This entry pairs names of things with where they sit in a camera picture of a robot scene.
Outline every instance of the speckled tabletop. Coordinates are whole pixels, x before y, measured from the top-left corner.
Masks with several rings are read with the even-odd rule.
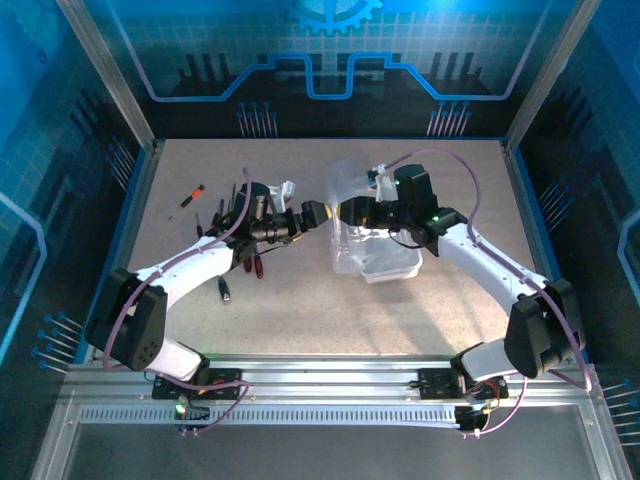
[[[478,172],[483,204],[476,226],[523,265],[533,261],[497,141],[433,140],[168,140],[153,181],[129,268],[154,265],[196,240],[195,212],[213,217],[242,167],[254,181],[296,183],[291,205],[325,201],[327,163],[353,158],[365,166],[420,148],[445,148]],[[429,171],[441,205],[467,215],[473,183],[445,155],[416,157]],[[201,183],[202,195],[178,205]],[[223,305],[213,279],[167,315],[166,334],[205,353],[451,355],[504,335],[507,315],[457,267],[426,251],[416,278],[367,285],[333,272],[323,225],[286,249],[263,257],[265,277],[242,268],[225,275],[232,301]]]

